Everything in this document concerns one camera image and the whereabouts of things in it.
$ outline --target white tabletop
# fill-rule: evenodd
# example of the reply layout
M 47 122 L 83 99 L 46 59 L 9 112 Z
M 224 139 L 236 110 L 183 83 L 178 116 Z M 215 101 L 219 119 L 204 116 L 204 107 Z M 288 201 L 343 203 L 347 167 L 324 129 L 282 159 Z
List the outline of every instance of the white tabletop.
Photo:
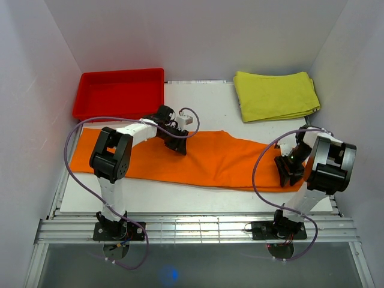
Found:
M 202 131 L 224 130 L 234 137 L 269 143 L 281 134 L 298 129 L 304 118 L 283 121 L 244 124 L 231 83 L 195 83 L 165 85 L 165 104 L 178 111 L 182 107 L 194 109 L 200 117 Z M 106 124 L 88 124 L 88 128 L 102 128 Z M 126 124 L 109 124 L 112 128 Z M 188 126 L 194 130 L 196 123 Z M 286 143 L 295 146 L 295 137 Z M 96 177 L 90 173 L 76 173 L 89 188 L 100 193 Z M 262 202 L 252 191 L 235 191 L 219 188 L 195 187 L 142 179 L 122 179 L 126 209 L 131 213 L 252 213 L 273 212 L 275 208 Z M 277 204 L 287 202 L 294 193 L 263 193 Z M 60 208 L 62 213 L 94 213 L 101 203 L 69 178 Z M 313 212 L 331 212 L 328 198 L 319 202 Z

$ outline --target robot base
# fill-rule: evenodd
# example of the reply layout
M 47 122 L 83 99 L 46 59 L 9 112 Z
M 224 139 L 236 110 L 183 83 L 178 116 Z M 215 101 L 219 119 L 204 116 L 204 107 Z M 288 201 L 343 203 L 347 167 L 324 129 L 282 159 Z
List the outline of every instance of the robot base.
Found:
M 141 226 L 145 228 L 145 222 L 138 222 Z M 143 231 L 132 223 L 127 224 L 127 232 L 124 233 L 121 239 L 116 239 L 111 237 L 108 231 L 104 230 L 99 222 L 95 224 L 93 240 L 94 241 L 123 241 L 124 237 L 128 234 L 130 236 L 130 241 L 143 241 L 145 235 Z
M 289 235 L 279 235 L 274 227 L 273 221 L 254 221 L 251 222 L 251 229 L 253 240 L 285 240 Z M 297 234 L 293 236 L 293 240 L 305 240 L 307 239 L 307 232 L 304 225 Z

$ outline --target red plastic bin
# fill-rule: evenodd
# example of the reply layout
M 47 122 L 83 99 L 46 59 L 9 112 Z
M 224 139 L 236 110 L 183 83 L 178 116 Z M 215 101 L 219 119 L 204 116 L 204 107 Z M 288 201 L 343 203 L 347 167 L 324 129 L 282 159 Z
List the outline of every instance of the red plastic bin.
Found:
M 95 116 L 140 119 L 164 104 L 164 69 L 84 73 L 72 115 L 82 120 Z

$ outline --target yellow towel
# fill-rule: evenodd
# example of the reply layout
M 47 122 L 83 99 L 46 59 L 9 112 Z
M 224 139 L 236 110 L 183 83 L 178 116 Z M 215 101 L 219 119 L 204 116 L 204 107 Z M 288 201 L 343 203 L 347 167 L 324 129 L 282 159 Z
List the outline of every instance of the yellow towel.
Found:
M 298 118 L 320 109 L 306 72 L 264 76 L 239 71 L 233 81 L 243 122 Z

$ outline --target folded orange fabric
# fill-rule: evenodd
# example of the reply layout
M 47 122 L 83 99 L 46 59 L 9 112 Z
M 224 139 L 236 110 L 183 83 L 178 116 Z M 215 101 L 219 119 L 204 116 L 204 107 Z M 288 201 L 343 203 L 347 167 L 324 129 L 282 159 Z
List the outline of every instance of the folded orange fabric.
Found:
M 74 172 L 93 173 L 89 158 L 100 133 L 85 128 L 77 144 L 70 167 Z M 205 187 L 253 190 L 252 169 L 265 144 L 237 139 L 225 131 L 202 131 L 187 140 L 187 155 L 168 149 L 160 138 L 153 138 L 132 149 L 126 177 L 174 182 Z M 270 149 L 256 173 L 260 191 L 297 191 L 302 181 L 281 188 L 274 157 L 279 149 Z

